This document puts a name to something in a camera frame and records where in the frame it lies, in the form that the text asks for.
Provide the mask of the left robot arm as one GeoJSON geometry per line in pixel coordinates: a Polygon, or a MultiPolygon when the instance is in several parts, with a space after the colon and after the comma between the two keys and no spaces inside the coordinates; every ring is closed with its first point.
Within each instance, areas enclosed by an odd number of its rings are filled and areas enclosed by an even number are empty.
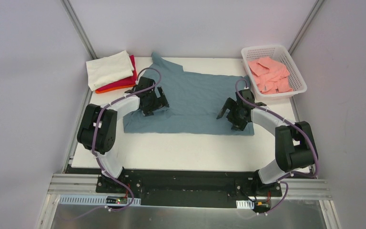
{"type": "Polygon", "coordinates": [[[169,103],[162,87],[146,77],[142,77],[136,86],[115,101],[102,106],[86,106],[77,141],[92,152],[102,174],[110,178],[108,187],[113,192],[121,193],[126,188],[126,180],[120,176],[123,166],[110,155],[116,142],[117,122],[136,111],[147,117],[166,107],[169,103]]]}

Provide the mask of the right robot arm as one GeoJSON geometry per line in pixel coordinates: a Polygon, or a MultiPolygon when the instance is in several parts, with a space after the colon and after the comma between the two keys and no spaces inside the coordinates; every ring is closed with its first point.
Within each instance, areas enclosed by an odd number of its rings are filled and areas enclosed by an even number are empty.
{"type": "Polygon", "coordinates": [[[270,187],[293,171],[318,162],[311,126],[308,122],[292,123],[271,111],[266,104],[255,103],[249,89],[236,93],[236,99],[227,98],[217,115],[232,124],[231,129],[243,131],[248,123],[254,123],[274,136],[274,160],[255,171],[252,191],[262,196],[270,187]]]}

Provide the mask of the blue-grey t-shirt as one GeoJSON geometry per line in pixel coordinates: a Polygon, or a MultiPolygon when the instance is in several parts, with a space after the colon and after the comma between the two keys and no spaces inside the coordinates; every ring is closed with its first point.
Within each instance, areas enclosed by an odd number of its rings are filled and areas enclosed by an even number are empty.
{"type": "Polygon", "coordinates": [[[143,76],[158,81],[156,70],[162,75],[159,86],[169,107],[156,110],[151,116],[144,116],[139,110],[127,114],[123,118],[125,133],[254,135],[252,124],[243,131],[233,130],[226,117],[216,118],[226,99],[234,98],[240,76],[187,72],[183,66],[153,52],[151,70],[143,76]]]}

